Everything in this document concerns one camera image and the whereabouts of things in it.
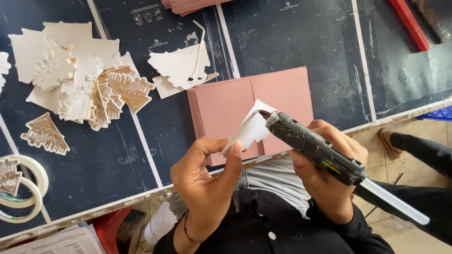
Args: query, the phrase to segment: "blue plastic crate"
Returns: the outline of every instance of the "blue plastic crate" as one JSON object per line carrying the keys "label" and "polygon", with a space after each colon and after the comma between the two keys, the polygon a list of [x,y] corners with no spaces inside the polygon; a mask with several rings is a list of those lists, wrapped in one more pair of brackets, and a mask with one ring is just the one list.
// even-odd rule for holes
{"label": "blue plastic crate", "polygon": [[416,117],[416,119],[418,119],[418,120],[432,119],[432,120],[452,122],[452,106],[449,106],[447,108],[442,108],[439,110],[435,110],[435,111],[429,112],[427,114],[420,115],[420,116]]}

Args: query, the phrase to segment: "stack of pink cards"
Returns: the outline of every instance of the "stack of pink cards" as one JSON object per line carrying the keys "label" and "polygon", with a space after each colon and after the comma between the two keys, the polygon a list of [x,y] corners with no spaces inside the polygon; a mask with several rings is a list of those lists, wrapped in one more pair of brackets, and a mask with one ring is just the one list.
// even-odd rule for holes
{"label": "stack of pink cards", "polygon": [[162,0],[165,8],[169,9],[181,16],[185,16],[194,11],[210,5],[216,5],[231,0]]}
{"label": "stack of pink cards", "polygon": [[[301,124],[308,125],[314,119],[306,67],[197,85],[188,89],[187,93],[196,138],[229,138],[257,99],[285,112]],[[255,141],[242,158],[245,160],[289,149],[288,145],[270,134],[260,142]],[[210,166],[225,162],[226,159],[219,153],[207,159]]]}

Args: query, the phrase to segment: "red handle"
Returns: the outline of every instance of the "red handle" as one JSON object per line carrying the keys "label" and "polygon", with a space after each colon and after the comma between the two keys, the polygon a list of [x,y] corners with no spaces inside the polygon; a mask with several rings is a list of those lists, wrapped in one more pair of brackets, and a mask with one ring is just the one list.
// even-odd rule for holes
{"label": "red handle", "polygon": [[389,0],[421,52],[430,48],[425,34],[404,0]]}

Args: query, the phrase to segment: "masking tape roll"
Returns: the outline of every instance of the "masking tape roll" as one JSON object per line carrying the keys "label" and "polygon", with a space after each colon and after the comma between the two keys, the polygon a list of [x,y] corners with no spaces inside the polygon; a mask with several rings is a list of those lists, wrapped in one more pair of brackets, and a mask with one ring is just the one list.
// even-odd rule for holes
{"label": "masking tape roll", "polygon": [[[20,164],[26,166],[35,176],[36,183],[39,189],[39,192],[41,193],[41,196],[44,197],[47,193],[47,189],[49,188],[49,178],[47,176],[47,173],[43,166],[37,162],[35,159],[30,158],[28,156],[24,155],[8,155],[0,157],[1,159],[4,159],[5,157],[8,157],[10,159],[19,159]],[[8,195],[7,193],[0,192],[0,204],[12,207],[12,208],[25,208],[29,207],[35,204],[35,199],[27,198],[27,199],[19,199],[12,197]]]}
{"label": "masking tape roll", "polygon": [[33,210],[31,211],[30,214],[28,214],[27,216],[23,216],[23,217],[11,216],[0,210],[0,220],[4,220],[6,222],[11,222],[11,223],[24,223],[24,222],[27,222],[27,221],[33,219],[34,217],[36,217],[36,215],[38,215],[39,211],[41,211],[42,195],[41,195],[41,192],[39,191],[38,187],[36,185],[34,185],[34,183],[32,181],[26,179],[25,177],[20,178],[20,183],[25,185],[33,194],[33,197],[31,198],[31,199],[33,199],[33,203],[34,203]]}

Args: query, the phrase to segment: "hand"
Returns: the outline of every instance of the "hand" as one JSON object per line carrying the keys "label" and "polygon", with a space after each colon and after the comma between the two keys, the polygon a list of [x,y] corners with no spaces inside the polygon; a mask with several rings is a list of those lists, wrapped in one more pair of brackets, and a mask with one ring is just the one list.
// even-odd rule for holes
{"label": "hand", "polygon": [[227,139],[202,137],[171,167],[174,188],[190,210],[187,235],[195,241],[205,240],[218,228],[242,172],[242,144],[239,142],[230,148],[220,177],[213,178],[207,171],[207,156],[220,152],[227,143]]}
{"label": "hand", "polygon": [[[314,120],[307,126],[333,147],[349,158],[355,158],[367,165],[368,152],[357,141],[341,133],[323,120]],[[320,211],[336,224],[346,224],[353,218],[353,205],[350,194],[355,186],[347,186],[322,169],[317,169],[302,154],[289,151],[295,173],[302,179],[306,191],[317,203]]]}

